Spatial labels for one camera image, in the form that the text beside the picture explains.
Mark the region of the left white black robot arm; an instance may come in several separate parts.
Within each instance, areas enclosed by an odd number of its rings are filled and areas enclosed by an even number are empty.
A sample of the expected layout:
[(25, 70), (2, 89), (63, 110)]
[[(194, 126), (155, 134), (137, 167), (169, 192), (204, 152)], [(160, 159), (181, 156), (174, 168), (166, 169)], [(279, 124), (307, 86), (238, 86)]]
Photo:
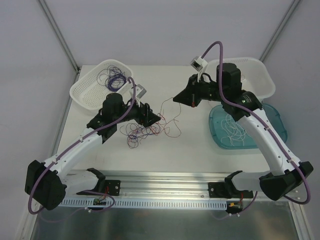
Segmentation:
[(137, 103), (134, 96), (124, 102), (121, 94), (108, 94), (97, 115), (68, 148), (43, 162), (34, 160), (28, 165), (24, 189), (29, 196), (28, 211), (37, 214), (32, 210), (33, 200), (43, 209), (53, 210), (67, 195), (105, 193), (106, 177), (99, 170), (88, 168), (71, 176), (68, 173), (86, 153), (103, 145), (116, 133), (119, 123), (134, 120), (147, 128), (160, 119), (148, 103)]

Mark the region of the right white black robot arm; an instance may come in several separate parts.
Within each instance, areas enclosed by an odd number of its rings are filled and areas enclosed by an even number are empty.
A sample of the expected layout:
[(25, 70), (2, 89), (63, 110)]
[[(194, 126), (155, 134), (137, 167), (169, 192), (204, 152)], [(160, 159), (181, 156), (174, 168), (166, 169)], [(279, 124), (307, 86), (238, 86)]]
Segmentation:
[(277, 201), (282, 197), (289, 199), (287, 194), (304, 184), (306, 200), (302, 204), (308, 204), (311, 191), (306, 178), (314, 170), (312, 164), (300, 161), (285, 145), (270, 123), (262, 103), (252, 92), (242, 89), (241, 71), (234, 63), (219, 64), (216, 71), (216, 81), (206, 82), (203, 77), (192, 75), (185, 89), (173, 101), (192, 108), (202, 100), (221, 102), (223, 109), (253, 138), (269, 171), (238, 170), (228, 175), (223, 183), (214, 185), (214, 195), (231, 199), (255, 191)]

